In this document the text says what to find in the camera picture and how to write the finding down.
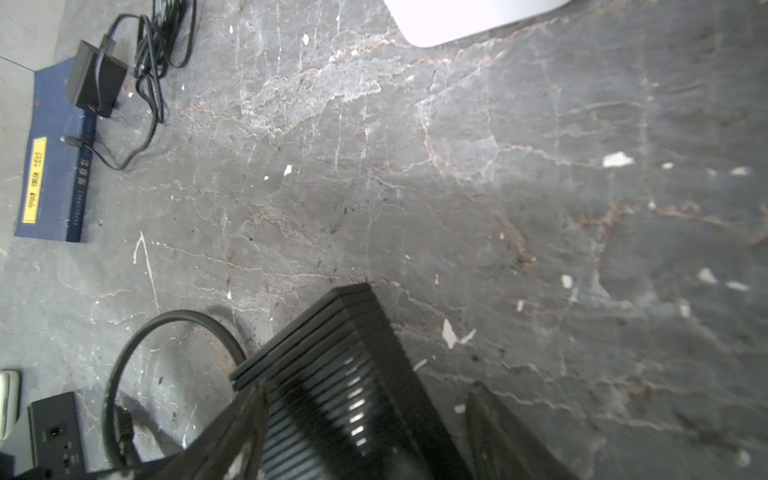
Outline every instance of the ribbed black surface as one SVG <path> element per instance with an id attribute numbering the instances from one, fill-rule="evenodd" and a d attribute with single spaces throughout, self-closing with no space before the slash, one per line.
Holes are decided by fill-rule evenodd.
<path id="1" fill-rule="evenodd" d="M 230 378 L 262 376 L 269 479 L 471 478 L 368 284 L 326 294 Z"/>

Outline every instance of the power cord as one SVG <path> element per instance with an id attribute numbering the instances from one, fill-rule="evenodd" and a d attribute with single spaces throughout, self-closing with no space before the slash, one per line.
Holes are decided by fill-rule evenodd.
<path id="1" fill-rule="evenodd" d="M 190 22 L 190 32 L 187 39 L 187 50 L 180 62 L 174 63 L 171 54 L 174 45 L 181 30 L 181 23 L 187 10 L 192 9 L 192 19 Z M 94 68 L 94 79 L 96 86 L 96 97 L 98 99 L 98 109 L 91 107 L 93 111 L 101 111 L 103 99 L 101 97 L 101 86 L 99 78 L 101 74 L 101 64 L 107 55 L 110 43 L 113 41 L 114 33 L 119 24 L 126 18 L 136 18 L 139 21 L 139 29 L 136 39 L 136 57 L 135 66 L 132 75 L 136 79 L 136 93 L 147 102 L 152 113 L 152 120 L 149 131 L 144 142 L 133 149 L 122 163 L 117 165 L 110 164 L 94 148 L 86 145 L 76 137 L 62 137 L 61 141 L 67 145 L 83 147 L 96 154 L 99 159 L 112 170 L 121 171 L 129 165 L 136 155 L 147 150 L 149 144 L 154 138 L 157 124 L 165 122 L 165 109 L 163 100 L 163 91 L 160 79 L 166 75 L 168 68 L 182 68 L 190 60 L 192 55 L 192 45 L 194 40 L 195 22 L 197 20 L 197 0 L 153 0 L 152 17 L 146 15 L 133 15 L 123 13 L 112 22 L 112 26 L 107 31 L 101 42 L 98 54 L 96 56 L 96 65 Z"/>
<path id="2" fill-rule="evenodd" d="M 101 413 L 101 437 L 109 462 L 115 468 L 124 468 L 141 462 L 133 444 L 134 431 L 131 414 L 117 407 L 114 403 L 118 396 L 118 386 L 120 385 L 123 371 L 128 364 L 128 360 L 131 359 L 131 355 L 134 354 L 139 343 L 147 335 L 163 325 L 179 321 L 196 323 L 213 333 L 224 345 L 224 348 L 227 349 L 235 366 L 240 365 L 246 360 L 245 353 L 234 336 L 221 323 L 208 315 L 190 310 L 174 310 L 158 315 L 145 323 L 123 347 L 123 351 L 120 352 L 118 360 L 114 363 L 112 373 L 110 373 L 109 380 L 107 381 L 104 410 Z"/>

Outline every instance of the gray marble surface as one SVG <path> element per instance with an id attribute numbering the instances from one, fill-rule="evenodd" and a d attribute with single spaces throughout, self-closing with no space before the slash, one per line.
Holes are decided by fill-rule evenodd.
<path id="1" fill-rule="evenodd" d="M 146 4 L 70 0 L 57 58 Z M 152 316 L 212 313 L 252 353 L 368 280 L 467 457 L 455 406 L 481 380 L 581 478 L 765 478 L 768 6 L 576 0 L 430 49 L 381 0 L 200 10 L 151 151 L 94 169 L 85 242 L 14 239 L 2 279 L 0 359 L 26 402 L 78 393 L 90 468 L 111 364 Z M 118 156 L 147 125 L 130 93 L 99 126 Z M 449 349 L 445 319 L 474 337 Z M 230 369 L 167 327 L 123 401 L 167 451 Z"/>

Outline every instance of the book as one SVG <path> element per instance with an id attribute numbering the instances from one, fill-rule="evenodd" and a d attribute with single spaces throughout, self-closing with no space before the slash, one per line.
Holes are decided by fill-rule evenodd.
<path id="1" fill-rule="evenodd" d="M 79 242 L 91 174 L 91 152 L 60 138 L 75 136 L 93 146 L 97 115 L 75 107 L 67 98 L 69 58 L 35 72 L 35 97 L 17 237 Z"/>

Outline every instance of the yellow label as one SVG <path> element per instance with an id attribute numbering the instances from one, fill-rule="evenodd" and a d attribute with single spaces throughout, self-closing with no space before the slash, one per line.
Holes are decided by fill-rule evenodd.
<path id="1" fill-rule="evenodd" d="M 35 138 L 32 142 L 32 158 L 29 161 L 29 182 L 27 183 L 27 199 L 24 205 L 23 223 L 34 223 L 38 219 L 40 185 L 43 181 L 46 145 L 48 145 L 47 137 Z"/>

